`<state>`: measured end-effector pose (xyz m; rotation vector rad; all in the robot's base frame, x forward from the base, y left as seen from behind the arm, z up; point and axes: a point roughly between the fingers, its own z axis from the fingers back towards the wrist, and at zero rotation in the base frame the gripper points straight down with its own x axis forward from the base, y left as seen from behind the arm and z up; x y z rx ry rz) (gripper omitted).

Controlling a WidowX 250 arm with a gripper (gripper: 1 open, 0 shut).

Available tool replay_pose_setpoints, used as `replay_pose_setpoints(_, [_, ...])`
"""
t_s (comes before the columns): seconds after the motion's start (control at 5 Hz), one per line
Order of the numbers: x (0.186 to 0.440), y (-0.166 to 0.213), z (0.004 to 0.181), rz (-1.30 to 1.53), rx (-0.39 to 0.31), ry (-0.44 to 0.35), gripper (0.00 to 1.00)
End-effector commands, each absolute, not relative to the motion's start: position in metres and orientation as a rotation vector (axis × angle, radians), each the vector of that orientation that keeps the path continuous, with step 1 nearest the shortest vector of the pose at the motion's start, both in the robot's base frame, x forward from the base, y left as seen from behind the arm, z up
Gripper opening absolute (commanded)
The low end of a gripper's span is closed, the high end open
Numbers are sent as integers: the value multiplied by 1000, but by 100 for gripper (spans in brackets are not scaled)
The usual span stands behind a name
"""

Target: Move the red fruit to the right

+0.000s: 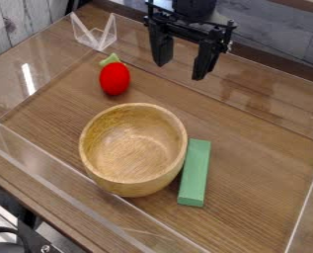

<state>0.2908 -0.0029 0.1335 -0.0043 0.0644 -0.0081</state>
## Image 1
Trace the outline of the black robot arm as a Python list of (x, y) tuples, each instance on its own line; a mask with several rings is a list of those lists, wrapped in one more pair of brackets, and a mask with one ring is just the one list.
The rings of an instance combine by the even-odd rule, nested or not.
[(219, 55), (231, 48), (236, 23), (216, 11), (217, 0), (145, 0), (144, 25), (149, 33), (153, 62), (164, 66), (172, 59), (173, 38), (197, 44), (192, 80), (212, 71)]

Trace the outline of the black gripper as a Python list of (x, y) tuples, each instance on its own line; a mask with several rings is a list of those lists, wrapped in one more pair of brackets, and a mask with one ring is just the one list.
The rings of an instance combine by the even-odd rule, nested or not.
[[(204, 35), (197, 42), (193, 58), (192, 80), (201, 80), (212, 70), (220, 51), (227, 52), (232, 44), (231, 34), (236, 28), (232, 19), (216, 11), (217, 0), (145, 0), (148, 17), (172, 24), (185, 33)], [(149, 43), (153, 62), (164, 66), (172, 59), (172, 36), (165, 26), (149, 23)]]

